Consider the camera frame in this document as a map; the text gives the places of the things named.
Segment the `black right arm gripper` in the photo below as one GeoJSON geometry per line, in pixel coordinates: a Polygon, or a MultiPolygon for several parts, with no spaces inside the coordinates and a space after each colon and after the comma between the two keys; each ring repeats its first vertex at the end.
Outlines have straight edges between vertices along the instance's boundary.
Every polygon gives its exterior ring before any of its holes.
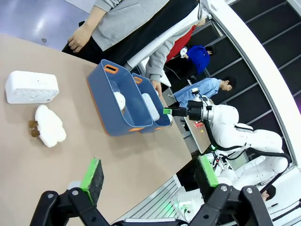
{"type": "MultiPolygon", "coordinates": [[[[200,101],[188,101],[184,107],[164,108],[163,114],[187,117],[192,121],[208,120],[208,105],[200,101]]],[[[215,226],[221,217],[232,216],[238,226],[271,226],[273,222],[257,187],[244,186],[237,190],[228,184],[219,183],[206,156],[199,156],[195,180],[203,196],[196,215],[188,225],[215,226]]]]}

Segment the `black green-padded left gripper finger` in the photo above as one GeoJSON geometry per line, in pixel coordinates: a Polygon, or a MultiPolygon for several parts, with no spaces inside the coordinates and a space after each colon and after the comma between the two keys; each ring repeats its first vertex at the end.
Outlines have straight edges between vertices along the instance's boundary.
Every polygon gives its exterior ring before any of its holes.
{"type": "Polygon", "coordinates": [[[65,226],[70,218],[80,218],[85,226],[108,226],[97,209],[104,174],[101,160],[93,158],[79,187],[63,194],[45,191],[37,204],[31,226],[65,226]]]}

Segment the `person's left hand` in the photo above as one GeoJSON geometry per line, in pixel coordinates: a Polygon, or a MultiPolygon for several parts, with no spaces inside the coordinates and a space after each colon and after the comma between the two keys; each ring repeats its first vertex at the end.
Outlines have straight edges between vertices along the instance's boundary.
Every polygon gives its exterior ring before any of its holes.
{"type": "Polygon", "coordinates": [[[151,80],[151,83],[154,87],[154,89],[157,91],[158,96],[162,97],[162,87],[161,87],[161,83],[159,81],[155,81],[155,80],[151,80]]]}

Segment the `person's right hand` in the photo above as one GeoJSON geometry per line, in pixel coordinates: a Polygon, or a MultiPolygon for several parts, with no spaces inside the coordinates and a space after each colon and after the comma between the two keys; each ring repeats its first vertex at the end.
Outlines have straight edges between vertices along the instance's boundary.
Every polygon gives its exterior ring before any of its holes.
{"type": "Polygon", "coordinates": [[[68,46],[73,53],[78,53],[90,40],[93,29],[84,23],[74,34],[68,39],[68,46]]]}

